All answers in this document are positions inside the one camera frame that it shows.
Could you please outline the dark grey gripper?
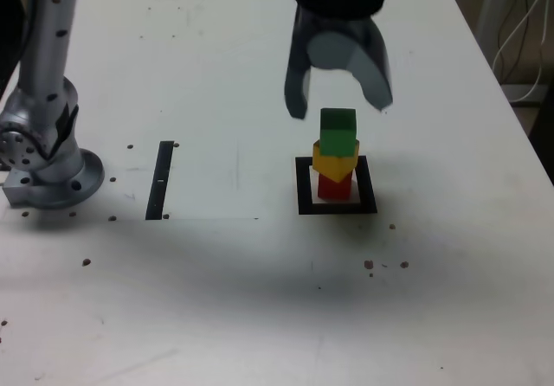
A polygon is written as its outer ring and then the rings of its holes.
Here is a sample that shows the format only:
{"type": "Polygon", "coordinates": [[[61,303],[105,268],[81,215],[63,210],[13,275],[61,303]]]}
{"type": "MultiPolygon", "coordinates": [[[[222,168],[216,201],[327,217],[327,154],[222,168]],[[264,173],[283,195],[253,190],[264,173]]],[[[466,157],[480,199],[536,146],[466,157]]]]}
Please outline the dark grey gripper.
{"type": "Polygon", "coordinates": [[[379,111],[393,102],[387,49],[371,18],[348,21],[296,11],[284,85],[287,110],[294,119],[306,116],[312,65],[350,73],[365,100],[379,111]]]}

